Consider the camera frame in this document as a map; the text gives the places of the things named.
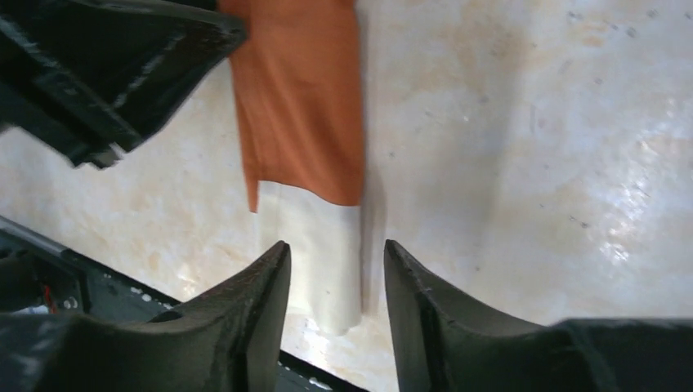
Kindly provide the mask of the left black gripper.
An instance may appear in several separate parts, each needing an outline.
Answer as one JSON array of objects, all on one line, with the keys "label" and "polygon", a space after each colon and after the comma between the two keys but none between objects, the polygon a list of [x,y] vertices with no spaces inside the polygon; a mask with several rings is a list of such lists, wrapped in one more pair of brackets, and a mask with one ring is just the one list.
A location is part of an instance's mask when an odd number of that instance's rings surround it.
[{"label": "left black gripper", "polygon": [[1,127],[111,167],[246,37],[213,1],[4,1]]}]

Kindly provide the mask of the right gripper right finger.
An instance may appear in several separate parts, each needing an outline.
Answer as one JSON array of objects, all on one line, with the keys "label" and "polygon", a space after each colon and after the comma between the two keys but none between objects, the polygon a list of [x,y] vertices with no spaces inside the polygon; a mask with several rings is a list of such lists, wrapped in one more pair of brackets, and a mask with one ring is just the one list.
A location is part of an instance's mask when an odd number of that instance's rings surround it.
[{"label": "right gripper right finger", "polygon": [[688,318],[570,318],[542,326],[497,310],[384,246],[403,391],[689,391]]}]

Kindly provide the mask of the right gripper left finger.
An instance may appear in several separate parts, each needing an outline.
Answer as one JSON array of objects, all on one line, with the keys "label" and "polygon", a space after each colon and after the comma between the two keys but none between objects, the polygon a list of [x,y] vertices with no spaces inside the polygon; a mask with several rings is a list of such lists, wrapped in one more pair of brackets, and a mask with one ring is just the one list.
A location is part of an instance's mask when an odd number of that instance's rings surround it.
[{"label": "right gripper left finger", "polygon": [[250,266],[146,322],[59,318],[36,391],[271,391],[291,272],[277,242]]}]

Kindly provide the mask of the orange underwear white waistband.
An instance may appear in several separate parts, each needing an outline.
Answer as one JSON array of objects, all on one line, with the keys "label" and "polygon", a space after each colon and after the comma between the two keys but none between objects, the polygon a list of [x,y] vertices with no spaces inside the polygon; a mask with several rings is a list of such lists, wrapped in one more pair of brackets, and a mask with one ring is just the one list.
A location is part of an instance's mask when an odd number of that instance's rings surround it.
[{"label": "orange underwear white waistband", "polygon": [[248,32],[230,55],[257,243],[292,251],[288,307],[325,333],[360,322],[365,152],[353,1],[220,1]]}]

